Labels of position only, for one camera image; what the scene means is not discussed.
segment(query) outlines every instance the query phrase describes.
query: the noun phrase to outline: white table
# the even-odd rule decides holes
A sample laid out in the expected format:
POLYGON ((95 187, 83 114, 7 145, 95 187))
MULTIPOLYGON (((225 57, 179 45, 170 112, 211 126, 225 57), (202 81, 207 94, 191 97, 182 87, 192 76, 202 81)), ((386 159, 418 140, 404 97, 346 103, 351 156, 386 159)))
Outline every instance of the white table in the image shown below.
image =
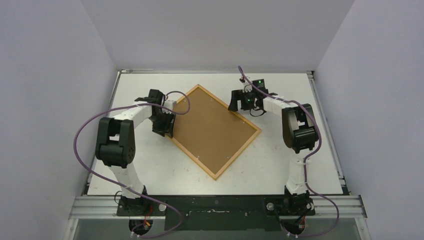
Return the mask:
MULTIPOLYGON (((309 103, 322 134, 321 150, 308 167, 308 182, 322 194, 341 194, 342 188, 335 161, 327 141, 320 113, 305 73, 247 74, 251 80, 265 79, 270 92, 287 100, 309 103)), ((208 89, 229 104, 231 90, 241 89, 240 74, 235 73, 145 73, 122 74, 117 85, 112 107, 130 105, 136 98, 145 97, 150 89, 164 94, 178 90, 189 91, 196 84, 208 89)), ((170 95, 177 100, 179 94, 170 95)), ((140 180, 150 195, 267 195, 284 194, 288 179, 287 156, 293 150, 283 142, 281 119, 272 113, 252 117, 249 111, 240 111, 262 129, 259 136, 242 152, 224 173, 213 180, 168 138, 152 132, 146 120, 135 130, 136 154, 134 165, 140 180)), ((115 176, 97 161, 94 170, 114 179, 115 176)), ((120 187, 96 176, 90 180, 88 195, 114 195, 120 187)))

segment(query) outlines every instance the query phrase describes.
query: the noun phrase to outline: white wall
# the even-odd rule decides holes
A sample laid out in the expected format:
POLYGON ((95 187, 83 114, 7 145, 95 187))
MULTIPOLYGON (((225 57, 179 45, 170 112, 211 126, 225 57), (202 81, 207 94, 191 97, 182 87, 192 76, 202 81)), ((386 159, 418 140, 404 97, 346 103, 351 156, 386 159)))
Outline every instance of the white wall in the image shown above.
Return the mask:
MULTIPOLYGON (((0 0, 1 239, 61 239, 87 172, 73 137, 116 71, 79 0, 0 0)), ((95 124, 81 137, 90 163, 95 124)))
POLYGON ((373 240, 423 239, 424 1, 356 0, 315 72, 373 240))
POLYGON ((307 71, 354 0, 81 1, 119 69, 307 71))

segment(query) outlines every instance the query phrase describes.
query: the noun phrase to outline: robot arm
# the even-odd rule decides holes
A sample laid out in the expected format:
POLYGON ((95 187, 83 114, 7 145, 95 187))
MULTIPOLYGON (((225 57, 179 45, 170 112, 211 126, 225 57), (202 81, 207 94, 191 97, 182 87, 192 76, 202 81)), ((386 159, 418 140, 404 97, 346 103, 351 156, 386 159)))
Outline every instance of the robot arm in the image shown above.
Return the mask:
MULTIPOLYGON (((173 109, 175 101, 164 100, 159 90, 151 89, 148 97, 137 98, 133 105, 143 102, 162 105, 173 109)), ((134 167, 136 143, 134 129, 144 120, 153 122, 152 131, 161 136, 173 137, 175 114, 156 106, 142 105, 133 107, 115 115, 103 117, 98 123, 95 156, 102 160, 115 175, 118 182, 130 187, 138 193, 146 194, 146 188, 140 181, 134 167)), ((138 195, 121 188, 123 205, 139 205, 143 202, 138 195)))
MULTIPOLYGON (((303 105, 314 116, 309 104, 303 105)), ((263 99, 263 110, 271 112, 282 119, 282 136, 288 148, 293 149, 289 156, 288 180, 285 185, 290 194, 304 194, 308 191, 305 185, 304 158, 315 146, 318 136, 314 124, 306 114, 294 103, 266 97, 263 99)))
MULTIPOLYGON (((241 101, 242 110, 263 110, 281 118, 284 143, 288 148, 293 149, 289 157, 289 177, 286 183, 286 190, 291 195, 306 194, 309 196, 304 174, 304 164, 308 164, 308 161, 304 163, 303 159, 313 150, 315 142, 318 141, 318 134, 313 122, 296 104, 265 97, 255 89, 245 90, 247 89, 246 83, 243 78, 240 81, 244 84, 244 89, 231 92, 231 102, 228 110, 238 111, 238 101, 241 101)), ((268 93, 264 79, 254 80, 252 84, 261 91, 268 93)), ((283 99, 282 96, 277 96, 275 93, 270 93, 270 95, 283 99)), ((311 116, 314 116, 310 104, 303 104, 303 107, 308 110, 311 116)))

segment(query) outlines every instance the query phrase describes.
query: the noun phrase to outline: metal edge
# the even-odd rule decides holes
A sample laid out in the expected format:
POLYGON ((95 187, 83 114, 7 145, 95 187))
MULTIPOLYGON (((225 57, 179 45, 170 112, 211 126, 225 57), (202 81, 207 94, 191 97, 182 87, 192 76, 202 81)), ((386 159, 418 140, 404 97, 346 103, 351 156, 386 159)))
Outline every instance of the metal edge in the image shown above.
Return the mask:
POLYGON ((339 176, 339 178, 340 177, 344 178, 342 166, 340 165, 339 156, 337 155, 337 152, 336 152, 336 147, 334 145, 333 137, 332 137, 331 132, 330 132, 330 128, 329 128, 329 125, 328 125, 328 122, 327 122, 327 118, 326 118, 326 115, 324 113, 323 107, 321 105, 320 98, 318 97, 318 92, 317 92, 317 88, 315 86, 314 76, 312 74, 308 74, 308 78, 309 78, 310 88, 312 89, 313 97, 315 98, 315 102, 316 102, 316 105, 317 105, 319 113, 320 113, 321 122, 324 125, 324 130, 325 130, 325 133, 327 135, 327 140, 328 140, 329 145, 330 145, 331 154, 333 156, 334 163, 335 163, 335 166, 337 168, 338 176, 339 176))
MULTIPOLYGON (((112 108, 112 104, 114 103, 115 94, 117 93, 117 88, 118 88, 118 84, 119 84, 120 78, 121 78, 121 71, 118 71, 117 74, 116 74, 115 83, 113 85, 113 90, 112 90, 112 93, 110 95, 109 105, 107 106, 107 109, 111 109, 112 108)), ((93 161, 92 161, 92 164, 91 164, 91 170, 94 170, 94 168, 96 167, 96 162, 97 162, 96 161, 96 156, 93 155, 92 158, 93 158, 93 161)), ((90 183, 92 181, 92 178, 93 178, 93 174, 90 173, 88 175, 88 179, 87 179, 87 182, 86 182, 86 185, 85 185, 85 189, 84 189, 83 195, 86 195, 88 193, 88 190, 90 188, 90 183)))
POLYGON ((75 232, 78 227, 78 219, 77 218, 70 218, 67 221, 66 228, 65 228, 65 234, 63 235, 63 240, 73 240, 75 236, 75 232))
MULTIPOLYGON (((222 68, 219 70, 159 70, 159 69, 122 69, 122 74, 239 74, 237 67, 222 68)), ((282 71, 276 69, 248 68, 245 73, 255 74, 312 74, 311 71, 282 71)))
POLYGON ((356 226, 358 228, 359 237, 361 240, 371 240, 370 231, 367 226, 367 222, 363 217, 355 218, 356 226))
MULTIPOLYGON (((358 195, 329 195, 338 206, 340 218, 366 218, 365 209, 358 195)), ((334 206, 319 196, 311 196, 315 205, 317 219, 336 218, 337 212, 334 206)), ((81 196, 76 197, 70 219, 143 219, 144 216, 117 216, 118 204, 113 196, 81 196)), ((151 216, 148 219, 163 219, 164 216, 151 216)), ((280 216, 281 219, 296 218, 295 216, 280 216)))

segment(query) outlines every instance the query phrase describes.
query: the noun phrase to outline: purple cable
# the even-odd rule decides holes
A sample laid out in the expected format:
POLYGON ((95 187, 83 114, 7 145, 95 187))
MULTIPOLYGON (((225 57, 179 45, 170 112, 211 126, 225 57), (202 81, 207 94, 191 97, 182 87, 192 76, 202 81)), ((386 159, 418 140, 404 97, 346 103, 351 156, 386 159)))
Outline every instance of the purple cable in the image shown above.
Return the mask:
MULTIPOLYGON (((112 109, 109 109, 109 110, 106 110, 106 111, 100 112, 100 113, 98 113, 98 114, 96 114, 96 115, 92 116, 90 119, 88 119, 86 122, 84 122, 84 123, 82 124, 82 126, 78 129, 78 131, 76 131, 75 137, 73 138, 73 152, 75 153, 75 157, 76 157, 76 159, 78 160, 79 164, 81 164, 81 165, 82 165, 82 166, 83 166, 83 167, 84 167, 87 171, 89 171, 89 172, 90 172, 90 173, 92 173, 93 175, 95 175, 95 176, 97 176, 97 177, 99 177, 99 178, 101 178, 101 179, 103 179, 103 180, 106 180, 106 181, 108 181, 108 182, 111 182, 111 183, 113 183, 113 184, 116 184, 116 185, 118 185, 118 186, 120 186, 120 187, 122 187, 122 188, 128 189, 128 191, 130 191, 131 193, 133 193, 133 194, 135 194, 135 195, 138 195, 138 196, 140 196, 140 197, 142 197, 142 198, 145 198, 145 199, 147 199, 147 200, 150 200, 150 201, 155 202, 155 203, 158 203, 158 204, 163 204, 163 205, 167 206, 168 208, 170 208, 171 210, 173 210, 174 212, 176 212, 176 213, 179 215, 180 220, 179 220, 179 223, 178 223, 177 225, 175 225, 175 226, 171 227, 170 229, 168 229, 168 230, 166 230, 166 231, 164 231, 164 232, 162 232, 162 233, 156 234, 156 235, 150 235, 150 236, 140 236, 140 238, 144 238, 144 239, 151 239, 151 238, 160 237, 160 236, 163 236, 163 235, 165 235, 165 234, 168 234, 168 233, 169 233, 169 232, 171 232, 172 230, 174 230, 174 229, 178 228, 178 227, 179 227, 179 226, 183 223, 183 219, 184 219, 184 218, 183 218, 183 215, 182 215, 182 214, 181 214, 181 212, 179 212, 179 211, 178 211, 175 207, 173 207, 173 206, 171 206, 171 205, 169 205, 169 204, 167 204, 167 203, 165 203, 165 202, 163 202, 163 201, 159 201, 159 200, 156 200, 156 199, 154 199, 154 198, 152 198, 152 197, 150 197, 150 196, 143 195, 143 194, 141 194, 141 193, 139 193, 139 192, 136 192, 136 191, 132 190, 131 188, 129 188, 128 186, 126 186, 126 185, 124 185, 124 184, 122 184, 122 183, 120 183, 120 182, 117 182, 117 181, 115 181, 115 180, 112 180, 112 179, 110 179, 110 178, 108 178, 108 177, 105 177, 105 176, 100 175, 99 173, 97 173, 97 172, 93 171, 90 167, 88 167, 88 166, 87 166, 87 165, 83 162, 83 160, 81 159, 80 155, 78 154, 78 150, 77 150, 77 139, 78 139, 78 136, 80 135, 81 131, 84 129, 84 127, 85 127, 85 126, 87 126, 87 124, 89 124, 91 121, 93 121, 94 119, 96 119, 96 118, 98 118, 98 117, 100 117, 100 116, 102 116, 102 115, 104 115, 104 114, 107 114, 107 113, 110 113, 110 112, 113 112, 113 111, 117 111, 117 110, 132 109, 132 108, 141 107, 141 106, 154 106, 154 107, 163 108, 163 109, 168 110, 168 111, 170 111, 171 113, 173 113, 173 114, 177 114, 177 115, 184 115, 184 114, 188 113, 188 112, 190 111, 191 103, 190 103, 190 100, 189 100, 189 98, 187 97, 187 95, 185 95, 183 92, 180 92, 180 91, 171 91, 171 92, 169 92, 169 93, 168 93, 168 94, 166 94, 166 95, 169 95, 169 94, 171 94, 171 93, 179 93, 179 94, 182 94, 182 95, 183 95, 183 96, 187 99, 187 102, 188 102, 188 108, 187 108, 187 111, 185 111, 185 112, 175 112, 175 111, 173 111, 172 109, 169 109, 169 108, 167 108, 167 107, 164 107, 164 106, 159 105, 159 104, 154 104, 154 103, 140 103, 140 104, 131 105, 131 106, 121 106, 121 107, 116 107, 116 108, 112 108, 112 109)), ((135 230, 137 227, 139 227, 139 226, 140 226, 140 225, 135 226, 135 227, 132 229, 132 232, 134 232, 134 230, 135 230)))
MULTIPOLYGON (((258 87, 256 87, 255 85, 253 85, 253 83, 246 77, 246 75, 245 75, 245 73, 243 72, 243 69, 242 69, 242 67, 241 66, 238 66, 238 70, 240 71, 240 73, 241 73, 241 75, 243 76, 243 78, 254 88, 254 89, 256 89, 258 92, 260 92, 261 94, 263 94, 263 95, 265 95, 265 96, 267 96, 267 97, 270 97, 270 98, 272 98, 272 99, 277 99, 277 100, 280 100, 280 101, 283 101, 283 102, 285 102, 285 103, 293 103, 293 104, 296 104, 297 106, 299 106, 301 109, 302 109, 302 111, 304 111, 304 113, 307 115, 307 117, 312 121, 312 123, 313 123, 313 125, 315 126, 315 130, 316 130, 316 133, 318 134, 318 146, 315 148, 315 150, 314 151, 312 151, 311 153, 309 153, 308 155, 306 155, 305 156, 305 158, 303 159, 303 163, 305 164, 306 163, 306 160, 310 157, 310 156, 312 156, 312 155, 314 155, 314 154, 316 154, 317 152, 318 152, 318 150, 320 150, 320 148, 321 148, 321 145, 322 145, 322 137, 321 137, 321 132, 320 132, 320 129, 318 128, 318 125, 317 125, 317 122, 315 121, 315 118, 314 117, 312 117, 312 115, 305 109, 305 107, 304 106, 302 106, 302 104, 300 104, 298 101, 295 101, 295 100, 284 100, 284 99, 282 99, 282 98, 279 98, 279 97, 275 97, 275 96, 272 96, 272 95, 269 95, 268 93, 265 93, 265 92, 263 92, 262 90, 260 90, 258 87)), ((320 232, 320 233, 315 233, 315 234, 308 234, 308 235, 299 235, 299 237, 318 237, 318 236, 321 236, 321 235, 324 235, 324 234, 326 234, 326 233, 328 233, 328 232, 330 232, 331 230, 333 230, 336 226, 337 226, 337 224, 339 223, 339 218, 340 218, 340 212, 339 212, 339 207, 337 206, 337 204, 333 201, 333 200, 331 200, 330 198, 328 198, 328 197, 326 197, 326 196, 324 196, 324 195, 322 195, 322 194, 320 194, 320 193, 318 193, 318 192, 316 192, 316 191, 314 191, 314 190, 312 190, 312 188, 309 186, 309 184, 308 184, 308 175, 307 175, 307 169, 306 169, 306 164, 305 165, 303 165, 303 172, 304 172, 304 179, 305 179, 305 185, 306 185, 306 187, 307 187, 307 189, 309 189, 309 191, 311 191, 313 194, 315 194, 315 195, 317 195, 317 196, 320 196, 321 198, 323 198, 323 199, 325 199, 325 200, 328 200, 331 204, 333 204, 334 205, 334 207, 335 207, 335 210, 336 210, 336 212, 337 212, 337 217, 335 218, 335 223, 329 228, 329 229, 327 229, 327 230, 325 230, 325 231, 323 231, 323 232, 320 232)))

